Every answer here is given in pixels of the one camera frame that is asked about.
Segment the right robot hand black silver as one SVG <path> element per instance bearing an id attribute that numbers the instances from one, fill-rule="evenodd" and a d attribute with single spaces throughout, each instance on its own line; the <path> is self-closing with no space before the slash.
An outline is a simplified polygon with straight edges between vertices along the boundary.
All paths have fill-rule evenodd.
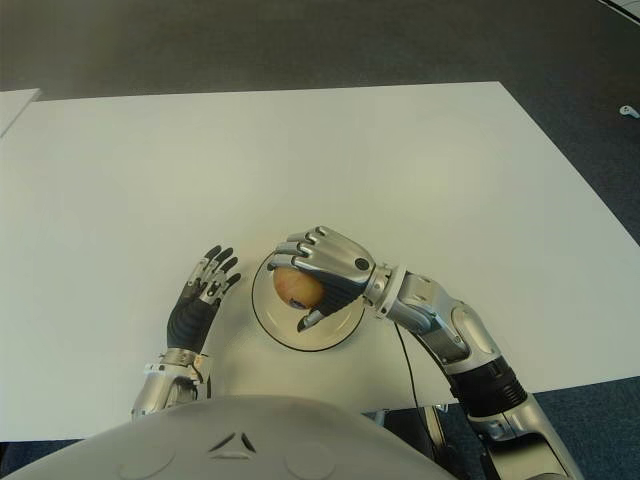
<path id="1" fill-rule="evenodd" d="M 297 331 L 314 327 L 364 294 L 376 267 L 360 244 L 326 227 L 292 234 L 276 246 L 267 268 L 293 268 L 317 280 L 323 297 L 298 322 Z"/>

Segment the left robot hand black silver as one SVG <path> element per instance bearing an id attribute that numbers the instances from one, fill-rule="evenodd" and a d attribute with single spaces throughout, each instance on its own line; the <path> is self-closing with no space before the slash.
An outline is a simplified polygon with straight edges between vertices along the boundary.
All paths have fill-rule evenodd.
<path id="1" fill-rule="evenodd" d="M 212 323 L 228 291 L 241 279 L 229 274 L 238 258 L 220 245 L 196 264 L 172 309 L 167 323 L 167 347 L 201 353 Z"/>

